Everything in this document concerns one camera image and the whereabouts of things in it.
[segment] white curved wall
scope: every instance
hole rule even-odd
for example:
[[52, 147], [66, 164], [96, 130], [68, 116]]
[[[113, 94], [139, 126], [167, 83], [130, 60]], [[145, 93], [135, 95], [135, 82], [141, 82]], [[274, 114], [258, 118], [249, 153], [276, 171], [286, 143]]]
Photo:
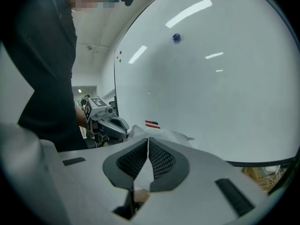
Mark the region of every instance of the white curved wall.
[[267, 1], [156, 0], [119, 51], [118, 107], [130, 126], [156, 121], [228, 161], [295, 156], [300, 54]]
[[23, 78], [0, 43], [0, 122], [18, 123], [34, 90]]

